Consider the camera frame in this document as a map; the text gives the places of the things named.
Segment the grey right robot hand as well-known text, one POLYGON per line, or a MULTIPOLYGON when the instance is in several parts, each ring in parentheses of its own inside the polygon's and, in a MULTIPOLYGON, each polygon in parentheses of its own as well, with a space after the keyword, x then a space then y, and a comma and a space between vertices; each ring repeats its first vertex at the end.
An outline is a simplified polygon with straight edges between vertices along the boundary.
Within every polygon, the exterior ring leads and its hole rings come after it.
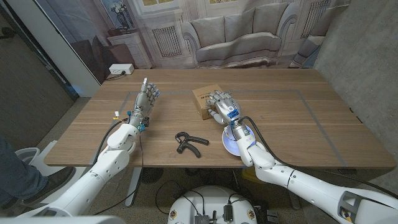
POLYGON ((228 93, 215 90, 209 93, 208 96, 206 107, 217 123, 229 124, 241 117, 239 103, 228 93))

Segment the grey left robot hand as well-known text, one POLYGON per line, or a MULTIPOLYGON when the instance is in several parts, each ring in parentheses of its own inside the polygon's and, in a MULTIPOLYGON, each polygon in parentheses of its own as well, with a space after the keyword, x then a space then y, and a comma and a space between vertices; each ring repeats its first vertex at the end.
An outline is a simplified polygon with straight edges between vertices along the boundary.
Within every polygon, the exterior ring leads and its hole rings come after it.
POLYGON ((144 119, 148 118, 159 95, 159 89, 156 88, 156 85, 148 83, 147 77, 145 77, 134 102, 129 124, 138 126, 144 119))

